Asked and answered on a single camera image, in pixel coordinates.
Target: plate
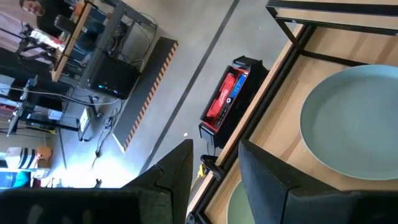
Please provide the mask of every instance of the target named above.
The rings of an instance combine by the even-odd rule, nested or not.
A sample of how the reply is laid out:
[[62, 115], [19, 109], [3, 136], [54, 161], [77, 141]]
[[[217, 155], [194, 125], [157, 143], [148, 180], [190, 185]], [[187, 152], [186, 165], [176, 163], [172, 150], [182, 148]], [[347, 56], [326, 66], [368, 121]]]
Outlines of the plate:
[[231, 194], [227, 208], [227, 224], [254, 224], [250, 204], [242, 181]]
[[323, 80], [303, 104], [300, 132], [308, 150], [337, 172], [398, 178], [398, 68], [363, 65]]

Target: yellow cable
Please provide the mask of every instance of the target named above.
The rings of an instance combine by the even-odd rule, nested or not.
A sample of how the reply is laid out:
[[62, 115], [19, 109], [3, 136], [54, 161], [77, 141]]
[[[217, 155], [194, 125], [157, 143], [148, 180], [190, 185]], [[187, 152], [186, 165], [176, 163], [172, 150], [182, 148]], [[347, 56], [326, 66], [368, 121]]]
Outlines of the yellow cable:
[[205, 165], [200, 164], [200, 166], [199, 166], [199, 171], [198, 171], [198, 175], [197, 175], [197, 177], [195, 178], [195, 180], [193, 181], [193, 184], [191, 185], [191, 191], [192, 191], [193, 187], [195, 186], [196, 182], [198, 181], [198, 179], [201, 179], [201, 178], [206, 177], [205, 169], [206, 169]]

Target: table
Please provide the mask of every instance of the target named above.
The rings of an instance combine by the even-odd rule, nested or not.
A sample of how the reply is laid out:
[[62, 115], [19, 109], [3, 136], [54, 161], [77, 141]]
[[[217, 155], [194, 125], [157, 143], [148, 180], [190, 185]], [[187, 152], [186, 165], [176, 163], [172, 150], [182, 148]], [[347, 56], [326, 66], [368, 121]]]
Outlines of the table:
[[380, 29], [353, 32], [330, 29], [330, 24], [315, 27], [318, 24], [312, 21], [303, 23], [311, 26], [299, 24], [292, 32], [293, 39], [290, 39], [296, 43], [289, 41], [286, 44], [217, 159], [216, 165], [226, 175], [221, 182], [217, 182], [212, 172], [208, 174], [189, 204], [187, 220], [193, 218], [197, 223], [226, 223], [229, 198], [241, 180], [237, 160], [240, 139], [249, 139], [279, 159], [340, 190], [398, 190], [398, 180], [360, 180], [327, 168], [308, 152], [299, 131], [302, 103], [318, 83], [347, 68], [346, 63], [352, 64], [350, 66], [364, 63], [398, 66], [395, 59], [398, 57], [398, 37], [371, 34], [385, 31]]
[[[295, 21], [306, 23], [317, 21], [324, 24], [338, 24], [342, 27], [371, 27], [375, 29], [383, 28], [385, 32], [393, 31], [396, 34], [398, 24], [395, 17], [391, 17], [389, 11], [384, 10], [380, 5], [396, 6], [395, 0], [270, 0], [269, 6], [278, 8], [277, 16], [281, 21]], [[367, 10], [366, 14], [359, 13], [362, 9], [358, 5], [353, 7], [339, 7], [340, 3], [369, 4], [374, 6]]]
[[[57, 52], [57, 59], [58, 59], [57, 62], [58, 63], [56, 64], [55, 68], [51, 71], [51, 77], [54, 82], [59, 81], [59, 79], [61, 78], [62, 71], [65, 68], [65, 65], [68, 60], [68, 55], [71, 54], [71, 52], [76, 44], [76, 39], [79, 36], [79, 34], [84, 26], [84, 23], [88, 18], [88, 15], [89, 15], [91, 9], [94, 7], [93, 1], [94, 0], [86, 0], [85, 1], [85, 5], [83, 7], [82, 13], [78, 17], [75, 31], [73, 32], [72, 35], [70, 35], [67, 38], [67, 44], [65, 46], [65, 50], [63, 51], [63, 53]], [[128, 36], [128, 34], [132, 30], [132, 27], [135, 23], [145, 24], [153, 29], [157, 28], [156, 24], [154, 24], [148, 18], [143, 16], [140, 12], [137, 12], [133, 8], [129, 7], [126, 3], [122, 2], [122, 1], [117, 1], [117, 0], [113, 0], [113, 3], [116, 6], [114, 8], [113, 14], [112, 14], [110, 20], [108, 21], [108, 23], [106, 24], [104, 33], [100, 36], [99, 40], [97, 40], [97, 46], [99, 49], [105, 49], [105, 45], [108, 43], [115, 28], [118, 26], [119, 22], [121, 22], [121, 19], [123, 18], [123, 16], [127, 16], [128, 18], [132, 19], [132, 21], [133, 21], [132, 24], [128, 28], [128, 32], [127, 32], [126, 36]], [[83, 83], [81, 83], [80, 86], [85, 87], [85, 83], [88, 78], [87, 76], [89, 75], [90, 69], [95, 68], [96, 59], [97, 58], [93, 54], [93, 56], [91, 57], [90, 61], [88, 62], [87, 66], [86, 66], [85, 70], [87, 70], [87, 72], [83, 72], [83, 75], [80, 78], [83, 81]]]
[[54, 68], [51, 70], [51, 78], [54, 82], [57, 82], [61, 77], [62, 71], [68, 61], [68, 55], [71, 54], [73, 48], [75, 47], [76, 40], [88, 18], [91, 9], [93, 8], [93, 3], [94, 0], [86, 0], [83, 10], [77, 19], [75, 30], [65, 39], [65, 49], [63, 50], [63, 52], [57, 50], [55, 53], [57, 62], [54, 65]]

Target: wooden table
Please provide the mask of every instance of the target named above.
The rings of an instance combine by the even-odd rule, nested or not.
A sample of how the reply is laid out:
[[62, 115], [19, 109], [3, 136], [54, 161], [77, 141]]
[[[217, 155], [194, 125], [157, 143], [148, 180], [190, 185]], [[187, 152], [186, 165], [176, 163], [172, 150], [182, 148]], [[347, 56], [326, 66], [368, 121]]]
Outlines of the wooden table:
[[55, 64], [54, 68], [51, 71], [51, 78], [54, 82], [57, 82], [62, 74], [63, 69], [65, 68], [67, 61], [69, 59], [69, 55], [71, 54], [73, 48], [75, 47], [76, 40], [78, 36], [80, 35], [80, 32], [88, 18], [88, 15], [90, 14], [91, 9], [93, 8], [94, 0], [86, 0], [85, 6], [78, 17], [77, 24], [75, 31], [73, 32], [72, 35], [69, 35], [66, 39], [65, 42], [67, 43], [65, 46], [65, 49], [63, 52], [57, 50], [56, 51], [56, 57], [57, 57], [57, 63]]
[[[305, 0], [307, 2], [332, 2], [332, 3], [360, 3], [360, 4], [387, 4], [398, 5], [396, 0]], [[389, 16], [371, 16], [336, 12], [297, 10], [297, 9], [279, 9], [278, 17], [292, 18], [300, 21], [318, 21], [343, 25], [356, 25], [363, 27], [398, 29], [398, 23], [395, 17]]]
[[[298, 25], [294, 35], [298, 35], [303, 29], [303, 25]], [[249, 122], [250, 116], [255, 113], [254, 109], [259, 105], [264, 93], [270, 90], [271, 81], [279, 73], [281, 63], [288, 57], [287, 53], [291, 49], [292, 43], [288, 42], [222, 150], [216, 165], [227, 160], [229, 151], [233, 150], [232, 146], [236, 144], [238, 136], [244, 131], [243, 127]], [[317, 28], [309, 39], [305, 50], [364, 63], [398, 66], [396, 60], [398, 58], [398, 37], [394, 36]], [[257, 123], [249, 140], [279, 159], [337, 189], [398, 190], [398, 180], [360, 180], [327, 168], [309, 153], [302, 141], [299, 131], [299, 113], [306, 96], [323, 79], [346, 67], [337, 63], [299, 56], [268, 109]], [[212, 223], [226, 223], [229, 198], [236, 184], [241, 180], [238, 162], [235, 160], [205, 209], [205, 215]], [[188, 212], [193, 210], [200, 197], [205, 194], [212, 178], [213, 174], [210, 172], [189, 204]]]

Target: gray floor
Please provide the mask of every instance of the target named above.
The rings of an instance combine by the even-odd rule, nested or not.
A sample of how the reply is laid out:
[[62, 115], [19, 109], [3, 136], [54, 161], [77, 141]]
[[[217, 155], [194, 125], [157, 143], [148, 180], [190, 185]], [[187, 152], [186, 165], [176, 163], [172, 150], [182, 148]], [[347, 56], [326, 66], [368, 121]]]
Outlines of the gray floor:
[[[62, 131], [64, 162], [59, 136], [54, 137], [52, 175], [62, 178], [64, 186], [92, 187], [96, 178], [102, 178], [102, 187], [120, 187], [139, 175], [233, 0], [126, 0], [126, 2], [138, 11], [152, 15], [159, 23], [160, 31], [157, 35], [178, 40], [180, 46], [125, 154], [111, 136], [103, 146], [102, 157], [96, 161], [94, 168], [90, 169], [95, 157], [97, 143], [95, 138], [90, 142], [81, 143], [77, 141], [75, 133]], [[240, 0], [159, 150], [150, 162], [151, 165], [182, 140], [190, 138], [194, 140], [193, 167], [196, 176], [199, 158], [202, 154], [207, 154], [206, 142], [200, 139], [198, 133], [199, 117], [225, 67], [232, 59], [245, 55], [263, 60], [264, 66], [270, 68], [287, 41], [265, 10], [265, 3], [266, 1], [260, 0]], [[132, 55], [132, 58], [142, 52], [144, 45], [140, 44], [141, 47], [137, 50], [134, 48], [134, 41], [146, 41], [139, 30], [135, 30], [134, 33], [130, 42], [132, 47], [127, 49], [127, 54]], [[80, 90], [75, 93], [75, 95], [87, 94], [89, 93]], [[118, 106], [119, 103], [115, 103], [103, 109], [109, 115], [112, 109]], [[82, 110], [83, 106], [70, 105], [66, 116], [80, 116]], [[101, 121], [96, 124], [94, 130], [97, 130], [95, 136], [97, 138], [100, 135], [98, 131], [101, 129]]]

